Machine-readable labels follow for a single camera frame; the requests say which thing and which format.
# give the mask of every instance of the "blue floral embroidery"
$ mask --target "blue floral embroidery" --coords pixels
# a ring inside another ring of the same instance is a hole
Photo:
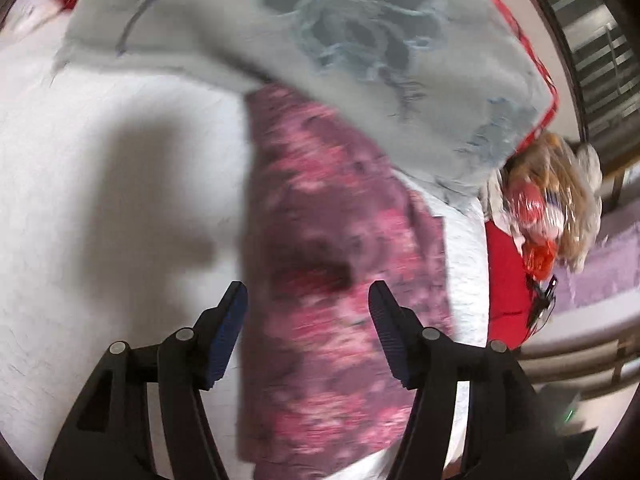
[[[516,150],[523,134],[531,131],[537,112],[535,108],[519,107],[504,98],[489,103],[489,123],[480,126],[472,139],[457,151],[473,157],[485,168],[499,168]]]
[[[442,36],[434,0],[262,0],[293,17],[301,49],[322,68],[402,89],[416,50]]]

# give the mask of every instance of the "red fabric trim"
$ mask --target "red fabric trim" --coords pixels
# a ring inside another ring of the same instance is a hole
[[[540,58],[538,58],[538,56],[536,55],[535,51],[533,50],[533,46],[529,41],[529,38],[520,27],[520,24],[511,13],[509,7],[502,0],[492,0],[492,2],[500,11],[504,19],[507,21],[507,24],[511,27],[511,30],[524,47],[526,53],[529,54],[529,57],[536,65],[538,71],[540,72],[540,75],[544,78],[547,86],[549,87],[549,91],[551,92],[552,96],[552,103],[549,107],[549,110],[547,110],[546,114],[543,116],[540,124],[538,124],[538,126],[534,128],[533,131],[520,143],[518,149],[516,150],[516,153],[518,153],[529,146],[533,142],[533,140],[535,140],[539,136],[540,132],[549,126],[553,118],[556,116],[556,113],[558,112],[558,89],[556,89],[556,85],[554,85],[549,71],[546,69],[546,66],[544,65],[544,63],[542,63]]]

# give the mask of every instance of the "pink floral fabric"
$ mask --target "pink floral fabric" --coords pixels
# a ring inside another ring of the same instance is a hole
[[[424,325],[452,332],[442,222],[332,109],[277,84],[248,106],[241,453],[255,480],[323,478],[400,438],[411,411],[370,284],[385,280]]]

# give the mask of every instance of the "metal bolt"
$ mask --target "metal bolt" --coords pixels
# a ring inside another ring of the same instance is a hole
[[[124,344],[122,341],[116,341],[109,347],[109,352],[111,352],[113,355],[118,355],[122,354],[126,349],[126,344]]]
[[[428,326],[422,331],[422,337],[425,338],[427,341],[436,341],[436,339],[440,337],[440,330],[438,330],[437,328]]]
[[[193,337],[193,330],[191,328],[181,328],[175,333],[175,338],[178,341],[188,341]]]
[[[491,350],[493,350],[494,352],[498,352],[498,354],[504,354],[507,351],[507,345],[505,345],[499,339],[494,339],[493,341],[491,341],[489,346],[491,347]]]

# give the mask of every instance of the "red plastic bag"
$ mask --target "red plastic bag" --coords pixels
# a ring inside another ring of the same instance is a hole
[[[545,213],[545,199],[538,186],[529,180],[520,179],[510,182],[504,192],[504,199],[520,227],[532,226]]]
[[[544,245],[536,245],[531,240],[525,241],[522,246],[522,260],[527,274],[538,282],[544,282],[551,276],[556,254],[558,245],[552,240],[547,240]]]

